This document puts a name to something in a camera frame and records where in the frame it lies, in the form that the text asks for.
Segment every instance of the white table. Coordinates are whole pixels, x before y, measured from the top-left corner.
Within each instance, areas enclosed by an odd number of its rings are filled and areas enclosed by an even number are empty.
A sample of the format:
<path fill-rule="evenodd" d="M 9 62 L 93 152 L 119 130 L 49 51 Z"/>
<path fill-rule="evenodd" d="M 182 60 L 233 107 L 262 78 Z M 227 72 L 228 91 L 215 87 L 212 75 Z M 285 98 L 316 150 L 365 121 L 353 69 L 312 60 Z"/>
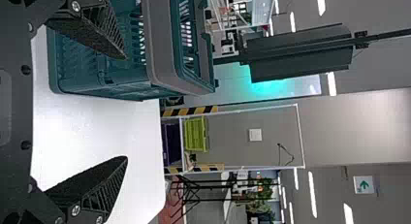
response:
<path fill-rule="evenodd" d="M 146 224 L 164 206 L 165 180 L 157 100 L 126 102 L 50 91 L 46 29 L 32 41 L 32 176 L 47 190 L 117 155 L 129 164 L 108 223 Z"/>

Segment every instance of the fluorescent light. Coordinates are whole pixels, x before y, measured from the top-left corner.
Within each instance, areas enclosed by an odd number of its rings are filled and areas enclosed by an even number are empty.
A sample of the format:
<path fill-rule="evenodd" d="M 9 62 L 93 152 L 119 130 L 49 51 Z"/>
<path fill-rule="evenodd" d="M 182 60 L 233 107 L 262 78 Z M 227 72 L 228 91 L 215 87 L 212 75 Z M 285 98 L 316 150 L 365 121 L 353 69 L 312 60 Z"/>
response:
<path fill-rule="evenodd" d="M 317 0 L 317 3 L 318 3 L 318 14 L 322 16 L 323 13 L 326 11 L 326 0 Z"/>
<path fill-rule="evenodd" d="M 345 224 L 354 224 L 353 209 L 344 203 Z"/>
<path fill-rule="evenodd" d="M 291 31 L 296 32 L 296 20 L 294 18 L 294 12 L 290 13 L 290 23 L 291 23 Z"/>
<path fill-rule="evenodd" d="M 329 81 L 329 92 L 331 96 L 336 96 L 335 75 L 333 72 L 327 73 L 327 80 Z"/>
<path fill-rule="evenodd" d="M 281 209 L 281 223 L 285 223 L 284 209 Z"/>
<path fill-rule="evenodd" d="M 285 187 L 283 187 L 283 203 L 284 203 L 284 208 L 287 208 L 287 196 L 285 194 Z"/>
<path fill-rule="evenodd" d="M 309 194 L 311 197 L 312 215 L 317 218 L 317 201 L 315 200 L 314 177 L 311 172 L 308 172 Z"/>
<path fill-rule="evenodd" d="M 274 36 L 274 28 L 272 26 L 272 18 L 269 19 L 269 33 Z"/>
<path fill-rule="evenodd" d="M 278 7 L 278 0 L 274 0 L 275 5 L 275 13 L 278 15 L 280 14 L 280 8 Z"/>
<path fill-rule="evenodd" d="M 294 168 L 294 184 L 296 185 L 296 190 L 299 190 L 299 172 L 297 168 Z"/>
<path fill-rule="evenodd" d="M 291 224 L 294 224 L 294 211 L 293 211 L 293 204 L 292 203 L 290 203 L 290 221 L 291 221 Z"/>

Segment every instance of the black tripod stand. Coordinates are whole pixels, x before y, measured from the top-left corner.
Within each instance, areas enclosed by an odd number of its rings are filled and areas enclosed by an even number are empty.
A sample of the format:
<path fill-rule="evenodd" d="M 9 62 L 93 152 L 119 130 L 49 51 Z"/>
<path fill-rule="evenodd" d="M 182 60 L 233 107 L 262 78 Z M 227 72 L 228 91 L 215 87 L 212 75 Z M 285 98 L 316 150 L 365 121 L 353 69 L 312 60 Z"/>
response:
<path fill-rule="evenodd" d="M 194 207 L 196 207 L 199 203 L 201 202 L 227 202 L 227 201 L 233 201 L 233 202 L 252 202 L 252 201 L 258 201 L 258 200 L 269 200 L 270 198 L 220 198 L 220 199 L 209 199 L 209 198 L 202 198 L 198 193 L 201 190 L 210 190 L 212 191 L 213 189 L 229 189 L 233 193 L 234 186 L 237 182 L 241 181 L 247 181 L 247 182 L 252 182 L 252 181 L 264 181 L 263 179 L 258 179 L 258 178 L 248 178 L 248 179 L 221 179 L 221 180 L 190 180 L 187 177 L 184 176 L 177 176 L 178 181 L 174 181 L 172 184 L 172 189 L 176 190 L 175 193 L 178 194 L 178 201 L 173 204 L 173 207 L 176 207 L 178 205 L 181 205 L 181 207 L 176 210 L 172 215 L 171 218 L 174 218 L 178 213 L 180 213 L 180 216 L 176 221 L 173 222 L 175 224 L 177 221 L 179 221 L 181 218 L 183 218 L 187 213 L 189 213 L 191 210 L 193 210 Z M 278 185 L 278 183 L 270 183 L 265 185 Z M 239 184 L 237 187 L 248 187 L 250 185 L 248 184 Z"/>

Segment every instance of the light switch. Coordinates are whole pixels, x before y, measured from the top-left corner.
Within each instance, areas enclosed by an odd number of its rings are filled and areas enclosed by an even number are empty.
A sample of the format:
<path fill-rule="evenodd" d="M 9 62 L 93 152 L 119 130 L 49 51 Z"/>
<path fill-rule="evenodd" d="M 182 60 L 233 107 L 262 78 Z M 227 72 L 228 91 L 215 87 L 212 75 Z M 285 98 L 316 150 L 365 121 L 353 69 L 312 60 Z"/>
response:
<path fill-rule="evenodd" d="M 249 129 L 248 134 L 250 142 L 260 142 L 263 140 L 263 134 L 261 129 Z"/>

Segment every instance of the yellow black warning stripe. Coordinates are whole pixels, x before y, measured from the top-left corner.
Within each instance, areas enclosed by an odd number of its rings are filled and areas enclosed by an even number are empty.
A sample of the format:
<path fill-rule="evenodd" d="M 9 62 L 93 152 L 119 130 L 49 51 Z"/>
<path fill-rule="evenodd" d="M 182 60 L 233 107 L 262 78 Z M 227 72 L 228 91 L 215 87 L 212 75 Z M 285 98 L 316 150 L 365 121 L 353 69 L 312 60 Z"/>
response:
<path fill-rule="evenodd" d="M 192 172 L 194 173 L 204 173 L 204 172 L 218 172 L 224 171 L 224 164 L 198 164 Z M 182 167 L 167 167 L 164 168 L 164 174 L 166 175 L 176 175 L 182 173 Z"/>
<path fill-rule="evenodd" d="M 190 114 L 203 114 L 218 112 L 217 106 L 205 106 L 205 107 L 196 107 L 196 108 L 184 108 L 177 110 L 166 110 L 161 111 L 161 117 L 177 116 L 177 115 L 190 115 Z"/>

